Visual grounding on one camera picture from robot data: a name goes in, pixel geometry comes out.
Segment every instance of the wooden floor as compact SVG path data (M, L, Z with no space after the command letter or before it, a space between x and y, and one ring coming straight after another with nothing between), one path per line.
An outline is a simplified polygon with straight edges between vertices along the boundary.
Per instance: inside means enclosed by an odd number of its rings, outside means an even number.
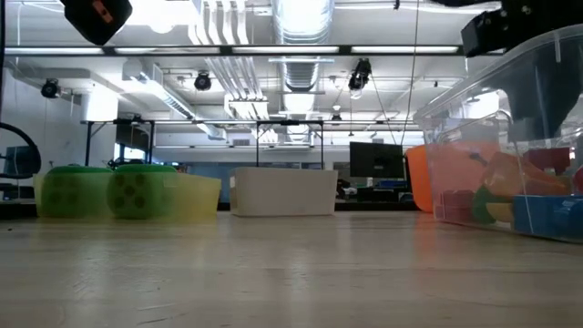
M583 327L583 246L406 213L0 222L0 327Z

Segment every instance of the transparent container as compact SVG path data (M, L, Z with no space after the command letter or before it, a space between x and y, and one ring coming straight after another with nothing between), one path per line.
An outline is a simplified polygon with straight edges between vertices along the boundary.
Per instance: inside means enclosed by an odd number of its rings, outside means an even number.
M583 241L583 26L535 37L419 110L438 220Z

